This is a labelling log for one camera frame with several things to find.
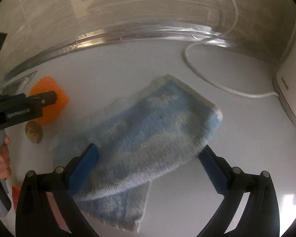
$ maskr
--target handheld tool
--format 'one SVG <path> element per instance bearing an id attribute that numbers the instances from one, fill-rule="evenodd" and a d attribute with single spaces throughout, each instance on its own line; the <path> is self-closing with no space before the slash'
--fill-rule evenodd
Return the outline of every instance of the handheld tool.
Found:
<path id="1" fill-rule="evenodd" d="M 90 144 L 65 168 L 57 167 L 52 173 L 37 175 L 27 172 L 16 210 L 16 236 L 35 237 L 98 237 L 74 203 L 76 194 L 98 159 L 97 147 Z M 46 192 L 52 192 L 71 233 L 62 230 L 50 208 Z"/>
<path id="2" fill-rule="evenodd" d="M 0 33 L 0 49 L 6 34 Z M 3 145 L 4 129 L 43 116 L 42 109 L 56 102 L 55 92 L 45 92 L 30 97 L 19 94 L 12 97 L 0 94 L 0 147 Z M 5 217 L 11 209 L 5 180 L 0 180 L 0 216 Z"/>

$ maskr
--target cloth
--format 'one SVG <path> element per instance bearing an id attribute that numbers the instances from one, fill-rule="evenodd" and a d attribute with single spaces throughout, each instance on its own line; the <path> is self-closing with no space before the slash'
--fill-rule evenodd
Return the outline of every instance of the cloth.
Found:
<path id="1" fill-rule="evenodd" d="M 82 120 L 74 136 L 68 132 L 55 145 L 54 166 L 95 143 L 99 161 L 73 198 L 96 219 L 136 231 L 150 182 L 197 156 L 222 118 L 215 105 L 166 75 Z"/>

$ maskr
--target finger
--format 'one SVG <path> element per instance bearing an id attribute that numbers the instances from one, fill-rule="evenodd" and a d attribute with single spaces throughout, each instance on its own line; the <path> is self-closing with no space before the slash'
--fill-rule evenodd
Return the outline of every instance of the finger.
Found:
<path id="1" fill-rule="evenodd" d="M 9 179 L 11 176 L 11 169 L 8 167 L 3 172 L 0 173 L 0 179 Z"/>
<path id="2" fill-rule="evenodd" d="M 0 147 L 0 162 L 6 162 L 10 159 L 9 148 L 6 145 Z"/>
<path id="3" fill-rule="evenodd" d="M 8 161 L 0 162 L 0 173 L 4 172 L 11 164 L 10 158 Z"/>
<path id="4" fill-rule="evenodd" d="M 7 135 L 4 136 L 4 144 L 5 145 L 10 145 L 10 138 Z"/>

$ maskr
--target white cable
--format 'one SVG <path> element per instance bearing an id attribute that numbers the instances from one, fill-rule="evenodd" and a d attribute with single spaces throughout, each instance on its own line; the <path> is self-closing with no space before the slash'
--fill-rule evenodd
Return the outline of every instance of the white cable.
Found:
<path id="1" fill-rule="evenodd" d="M 187 64 L 187 66 L 196 74 L 198 75 L 201 79 L 203 79 L 204 81 L 206 81 L 207 83 L 225 91 L 225 92 L 229 92 L 229 93 L 232 93 L 232 94 L 236 94 L 236 95 L 239 95 L 239 96 L 242 96 L 242 97 L 247 97 L 247 98 L 266 98 L 266 97 L 270 97 L 270 96 L 276 96 L 278 97 L 278 93 L 277 92 L 267 92 L 267 93 L 259 93 L 259 94 L 252 94 L 252 93 L 245 93 L 245 92 L 240 92 L 240 91 L 237 91 L 237 90 L 234 90 L 234 89 L 231 89 L 231 88 L 228 88 L 222 84 L 219 84 L 219 83 L 216 83 L 214 81 L 211 81 L 209 80 L 208 78 L 206 78 L 203 74 L 201 74 L 201 72 L 199 72 L 194 66 L 193 64 L 191 63 L 191 61 L 189 60 L 188 56 L 187 56 L 187 52 L 188 50 L 190 50 L 190 48 L 192 47 L 195 47 L 197 45 L 201 45 L 201 44 L 206 44 L 207 42 L 209 41 L 212 41 L 212 40 L 215 40 L 217 39 L 218 37 L 220 36 L 225 36 L 227 34 L 229 34 L 236 26 L 237 22 L 238 22 L 238 17 L 239 17 L 239 9 L 238 9 L 238 6 L 236 4 L 236 1 L 235 0 L 231 0 L 233 5 L 234 5 L 234 11 L 235 11 L 235 17 L 234 17 L 234 23 L 231 25 L 230 28 L 228 28 L 227 31 L 225 31 L 224 33 L 222 34 L 219 34 L 217 36 L 214 36 L 214 37 L 211 37 L 211 38 L 206 38 L 206 39 L 203 39 L 201 41 L 198 41 L 198 42 L 194 42 L 192 44 L 189 44 L 185 50 L 184 50 L 184 53 L 183 53 L 183 58 Z"/>

